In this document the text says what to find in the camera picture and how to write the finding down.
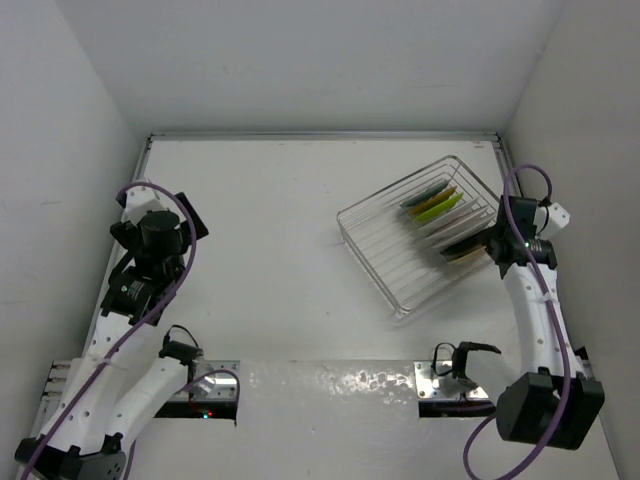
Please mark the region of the beige plate with characters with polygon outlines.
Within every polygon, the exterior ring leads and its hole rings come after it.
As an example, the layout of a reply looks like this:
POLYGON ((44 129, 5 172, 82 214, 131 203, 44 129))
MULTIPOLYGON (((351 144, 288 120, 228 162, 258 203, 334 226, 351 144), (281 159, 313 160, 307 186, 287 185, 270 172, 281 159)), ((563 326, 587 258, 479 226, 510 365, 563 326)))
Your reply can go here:
POLYGON ((485 250, 477 249, 477 250, 465 253, 464 255, 461 255, 459 257, 452 258, 448 260, 447 263, 450 265, 464 265, 467 263, 475 262, 477 260, 482 260, 486 257, 487 255, 485 250))

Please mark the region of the black plate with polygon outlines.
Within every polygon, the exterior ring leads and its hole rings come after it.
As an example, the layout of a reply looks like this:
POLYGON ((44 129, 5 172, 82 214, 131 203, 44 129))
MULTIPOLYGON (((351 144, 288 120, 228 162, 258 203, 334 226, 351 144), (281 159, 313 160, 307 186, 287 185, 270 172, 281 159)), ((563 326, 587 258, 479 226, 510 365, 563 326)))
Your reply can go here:
POLYGON ((465 253, 473 251, 478 245, 478 240, 473 238, 468 238, 463 241, 460 241, 456 244, 453 244, 444 250, 440 251, 440 254, 446 258, 456 258, 465 253))

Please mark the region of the grey-blue plate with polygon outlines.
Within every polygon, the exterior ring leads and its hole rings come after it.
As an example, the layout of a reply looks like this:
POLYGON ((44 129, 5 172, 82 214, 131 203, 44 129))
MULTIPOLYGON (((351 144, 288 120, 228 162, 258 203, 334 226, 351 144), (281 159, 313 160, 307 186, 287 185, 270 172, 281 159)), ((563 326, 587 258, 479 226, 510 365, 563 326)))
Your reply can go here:
POLYGON ((447 181, 440 181, 432 185, 429 185, 425 190, 423 190, 419 194, 414 195, 413 197, 403 201, 401 203, 401 207, 404 210, 408 210, 417 205, 420 205, 421 203, 431 199, 432 197, 440 193, 442 190, 444 190, 447 187, 447 185, 448 185, 447 181))

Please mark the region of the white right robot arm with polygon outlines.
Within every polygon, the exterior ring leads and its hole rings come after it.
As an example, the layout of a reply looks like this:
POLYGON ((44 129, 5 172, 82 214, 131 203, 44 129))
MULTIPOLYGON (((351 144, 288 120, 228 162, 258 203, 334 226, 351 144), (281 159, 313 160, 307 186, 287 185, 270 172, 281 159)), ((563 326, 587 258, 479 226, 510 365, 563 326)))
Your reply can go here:
POLYGON ((450 367, 431 372, 454 385, 481 387, 495 407, 499 436, 536 444, 545 432, 552 448, 578 449, 605 401, 602 384, 588 378, 570 345, 557 286, 551 242, 537 237, 538 202, 508 196, 493 226, 475 234, 499 269, 512 302, 521 366, 509 367, 492 344, 464 341, 450 367))

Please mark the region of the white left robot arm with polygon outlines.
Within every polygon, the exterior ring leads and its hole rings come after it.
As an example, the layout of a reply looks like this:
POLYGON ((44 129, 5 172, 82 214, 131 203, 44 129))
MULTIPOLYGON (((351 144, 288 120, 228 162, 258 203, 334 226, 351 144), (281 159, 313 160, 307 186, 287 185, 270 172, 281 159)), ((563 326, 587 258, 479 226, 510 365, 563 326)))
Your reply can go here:
POLYGON ((123 187, 110 233, 124 253, 109 274, 91 340, 67 377, 57 410, 14 458, 24 479, 121 479, 139 433, 189 388, 203 356, 165 336, 148 370, 126 388, 209 231, 185 193, 148 181, 123 187))

